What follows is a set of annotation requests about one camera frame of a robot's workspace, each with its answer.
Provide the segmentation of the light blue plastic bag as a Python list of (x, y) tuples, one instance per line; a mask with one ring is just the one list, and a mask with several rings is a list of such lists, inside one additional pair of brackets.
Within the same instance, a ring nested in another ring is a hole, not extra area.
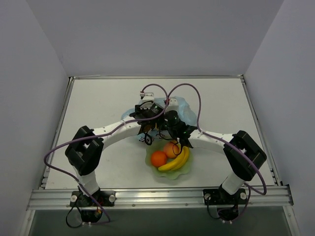
[[(188, 102), (183, 98), (183, 97), (179, 97), (179, 96), (175, 96), (179, 102), (179, 110), (178, 110), (178, 115), (179, 118), (185, 122), (188, 125), (194, 125), (196, 126), (196, 120), (197, 120), (197, 115), (194, 111), (191, 110)], [(140, 100), (138, 102), (138, 104), (142, 104), (144, 103), (146, 100)], [(161, 107), (164, 108), (165, 106), (165, 98), (155, 98), (153, 100), (155, 103), (159, 104)], [(129, 116), (130, 113), (134, 112), (134, 108), (130, 108), (127, 111), (125, 111), (122, 116), (121, 119), (125, 119)], [(169, 138), (170, 135), (168, 134), (168, 132), (166, 130), (161, 131), (160, 135), (159, 135), (159, 130), (157, 128), (155, 128), (154, 130), (151, 130), (148, 132), (148, 135), (150, 135), (152, 137), (152, 142), (155, 139), (161, 139), (161, 137), (165, 137), (165, 138)], [(136, 136), (136, 139), (138, 139), (141, 142), (145, 142), (145, 134), (139, 134)]]

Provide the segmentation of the orange fake fruit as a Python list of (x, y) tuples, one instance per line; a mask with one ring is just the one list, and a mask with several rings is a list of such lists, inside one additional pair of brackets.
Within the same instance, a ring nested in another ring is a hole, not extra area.
[(160, 166), (163, 166), (167, 163), (167, 156), (163, 151), (155, 151), (151, 155), (151, 164), (158, 168)]

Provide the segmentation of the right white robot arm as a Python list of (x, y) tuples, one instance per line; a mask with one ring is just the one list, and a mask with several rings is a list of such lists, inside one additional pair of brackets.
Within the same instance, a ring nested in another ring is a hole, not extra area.
[(253, 187), (250, 189), (260, 195), (266, 195), (266, 183), (259, 169), (267, 160), (267, 156), (247, 132), (240, 130), (235, 134), (219, 134), (202, 131), (197, 126), (183, 122), (175, 110), (164, 113), (158, 126), (182, 146), (203, 148), (226, 156), (232, 172), (218, 191), (219, 198), (224, 203), (234, 200), (236, 192), (243, 185), (247, 186), (247, 182), (255, 175), (260, 178), (263, 190), (259, 191)]

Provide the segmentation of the fake peach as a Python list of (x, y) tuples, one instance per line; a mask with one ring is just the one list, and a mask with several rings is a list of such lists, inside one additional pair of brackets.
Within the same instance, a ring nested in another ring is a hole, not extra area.
[(163, 152), (167, 158), (174, 159), (179, 155), (180, 149), (176, 144), (169, 142), (164, 145)]

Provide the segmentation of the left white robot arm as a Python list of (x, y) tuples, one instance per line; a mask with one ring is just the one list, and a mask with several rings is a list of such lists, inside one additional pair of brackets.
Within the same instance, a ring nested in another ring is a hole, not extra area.
[(153, 130), (162, 118), (162, 106), (154, 101), (142, 104), (149, 107), (144, 109), (141, 105), (136, 105), (133, 113), (112, 125), (98, 129), (82, 126), (73, 138), (78, 141), (66, 148), (65, 155), (75, 170), (78, 188), (83, 192), (81, 199), (86, 205), (94, 206), (99, 201), (100, 187), (96, 181), (95, 169), (102, 151), (125, 138)]

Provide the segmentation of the yellow fake banana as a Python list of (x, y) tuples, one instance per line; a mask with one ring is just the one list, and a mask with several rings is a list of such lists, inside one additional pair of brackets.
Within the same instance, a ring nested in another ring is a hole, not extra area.
[(163, 166), (158, 167), (159, 171), (165, 172), (165, 171), (178, 170), (186, 164), (189, 158), (189, 148), (187, 146), (181, 146), (178, 144), (176, 145), (180, 149), (179, 155), (176, 158), (174, 158), (172, 161), (166, 163)]

